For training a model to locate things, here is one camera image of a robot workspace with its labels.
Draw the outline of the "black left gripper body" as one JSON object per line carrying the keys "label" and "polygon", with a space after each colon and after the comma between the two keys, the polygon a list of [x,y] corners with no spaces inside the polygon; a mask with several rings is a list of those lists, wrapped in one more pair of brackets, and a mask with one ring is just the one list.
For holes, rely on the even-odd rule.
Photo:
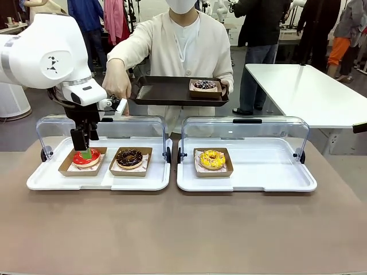
{"label": "black left gripper body", "polygon": [[98,106],[74,106],[73,108],[65,107],[66,116],[73,120],[76,126],[88,124],[91,129],[97,129],[100,122],[100,113]]}

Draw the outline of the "person's right hand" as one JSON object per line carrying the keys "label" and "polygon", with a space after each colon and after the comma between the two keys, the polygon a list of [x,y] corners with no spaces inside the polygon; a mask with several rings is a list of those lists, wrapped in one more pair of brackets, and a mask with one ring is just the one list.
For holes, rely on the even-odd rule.
{"label": "person's right hand", "polygon": [[126,100],[130,98],[131,82],[122,60],[114,58],[107,62],[102,87],[110,96]]}

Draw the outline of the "person's left hand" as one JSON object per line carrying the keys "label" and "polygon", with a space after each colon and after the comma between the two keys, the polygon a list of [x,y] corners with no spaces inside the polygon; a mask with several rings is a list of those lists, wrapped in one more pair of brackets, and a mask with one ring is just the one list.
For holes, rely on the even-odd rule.
{"label": "person's left hand", "polygon": [[220,80],[220,83],[222,88],[222,96],[229,95],[233,92],[233,84],[230,81],[222,79]]}

